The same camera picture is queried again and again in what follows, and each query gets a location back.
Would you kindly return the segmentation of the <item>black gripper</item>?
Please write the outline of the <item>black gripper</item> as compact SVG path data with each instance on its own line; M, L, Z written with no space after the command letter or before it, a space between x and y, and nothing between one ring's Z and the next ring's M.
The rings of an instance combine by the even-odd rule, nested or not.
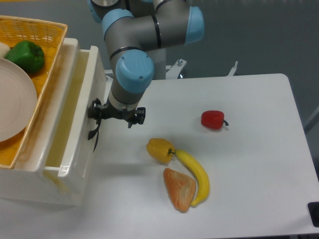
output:
M109 101L104 105L96 98L92 101L88 108L88 118L94 119L96 124L100 124L101 120L107 120L115 118L118 120L125 120L128 123L128 128L131 128L136 124L144 124L146 118L146 108L138 107L133 110L129 110L124 106L120 110L116 109Z

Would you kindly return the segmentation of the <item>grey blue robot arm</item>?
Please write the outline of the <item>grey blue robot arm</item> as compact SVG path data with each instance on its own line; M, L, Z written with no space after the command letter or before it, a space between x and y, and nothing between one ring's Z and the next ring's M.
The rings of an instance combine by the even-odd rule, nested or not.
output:
M88 6L102 26L114 74L106 103L94 100L88 117L143 124L146 109L139 102L155 75L149 52L200 41L203 13L184 0L90 0Z

